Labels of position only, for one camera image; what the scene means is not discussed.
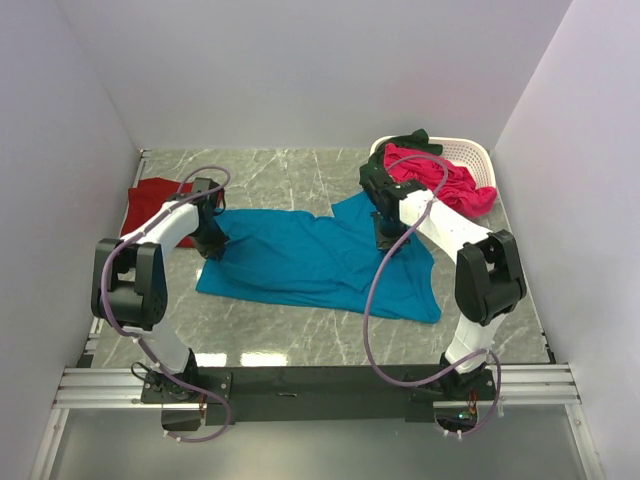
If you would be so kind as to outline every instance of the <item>white wall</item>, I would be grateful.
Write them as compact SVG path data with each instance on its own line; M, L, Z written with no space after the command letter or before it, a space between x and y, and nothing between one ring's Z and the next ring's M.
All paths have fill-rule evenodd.
M0 2L0 477L26 478L82 351L93 248L137 152L53 0Z
M493 147L570 0L58 3L143 147Z
M639 18L574 0L495 152L543 323L621 480L640 478Z

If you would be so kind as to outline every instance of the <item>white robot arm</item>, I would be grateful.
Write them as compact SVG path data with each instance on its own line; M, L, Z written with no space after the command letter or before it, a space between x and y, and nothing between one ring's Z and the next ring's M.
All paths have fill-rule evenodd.
M205 192L218 186L210 179L197 178L192 193ZM170 322L163 320L167 308L168 293L164 259L186 236L204 258L221 258L229 240L222 232L215 216L217 207L224 203L224 190L202 197L194 203L175 208L184 194L176 194L165 202L158 213L135 231L119 239L104 239L98 243L95 253L91 309L93 314L106 318L101 296L109 296L118 325L127 333L135 334L134 341L144 339L149 350L171 374L191 372L197 376L195 357L176 335ZM167 209L170 213L149 230L157 217ZM120 243L142 234L134 243L116 257L111 269L108 292L100 288L100 276L107 256ZM135 270L135 279L121 278ZM159 370L160 365L152 368Z
M415 180L396 183L370 160L360 168L360 184L376 206L378 248L388 250L422 216L417 231L432 240L456 263L455 298L461 315L453 341L441 359L448 366L470 353L489 350L507 313L526 295L526 284L513 235L492 232L467 220ZM460 375L479 372L484 357L456 367Z

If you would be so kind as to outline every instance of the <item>gray marble floor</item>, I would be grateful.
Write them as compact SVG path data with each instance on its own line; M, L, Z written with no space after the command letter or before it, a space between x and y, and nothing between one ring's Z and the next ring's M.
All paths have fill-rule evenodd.
M358 191L364 149L153 150L143 160L142 178L182 179L191 170L217 164L232 171L229 208L306 210L331 215L330 205ZM478 222L507 228L498 201ZM425 240L435 259L434 294L442 309L435 325L373 319L371 343L380 363L434 363L453 337L458 321L453 297L454 265ZM196 281L204 260L194 250L177 249L166 263L167 320L198 355L200 365L357 365L365 364L362 315L199 294ZM496 353L507 363L546 363L531 296L509 315L496 335ZM143 360L138 347L105 327L94 367L128 367Z

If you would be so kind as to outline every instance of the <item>shiny metal surface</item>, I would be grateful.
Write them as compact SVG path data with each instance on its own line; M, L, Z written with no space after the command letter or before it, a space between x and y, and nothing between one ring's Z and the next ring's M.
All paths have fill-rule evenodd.
M458 442L396 420L233 426L204 444L164 438L148 410L72 410L52 479L583 480L563 406L507 407ZM202 429L199 434L216 427Z

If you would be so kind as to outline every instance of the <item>laundry basket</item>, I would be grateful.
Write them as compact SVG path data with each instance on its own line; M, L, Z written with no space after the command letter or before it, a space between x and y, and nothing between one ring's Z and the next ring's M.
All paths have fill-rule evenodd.
M378 145L395 136L388 135L376 140L371 145L370 155L376 151ZM489 154L476 142L465 140L464 138L430 137L429 143L442 145L442 157L449 160L456 167L467 167L476 181L477 187L495 188L496 176L493 173L493 165L491 165Z

